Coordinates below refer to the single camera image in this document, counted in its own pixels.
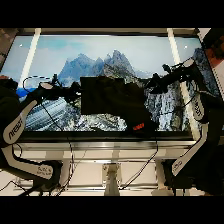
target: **screen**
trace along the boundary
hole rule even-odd
[[[80,77],[124,78],[125,82],[137,82],[137,78],[150,78],[154,73],[166,74],[162,65],[174,65],[172,49],[168,37],[157,36],[107,36],[107,35],[40,35],[17,36],[2,68],[1,74],[19,83],[17,93],[24,100],[22,82],[29,76],[58,79],[64,86]],[[210,70],[204,51],[197,38],[175,37],[181,61],[193,57],[213,94],[219,95],[214,76]],[[27,89],[35,89],[44,80],[29,79]],[[184,104],[179,82],[169,86],[168,93],[152,95],[145,91],[145,107],[158,121],[159,131],[188,131],[186,112],[173,111]],[[118,116],[110,114],[81,115],[81,99],[75,107],[63,98],[44,101],[45,108],[54,121],[64,131],[125,131],[126,123]],[[26,120],[26,131],[60,131],[41,105],[36,106]]]

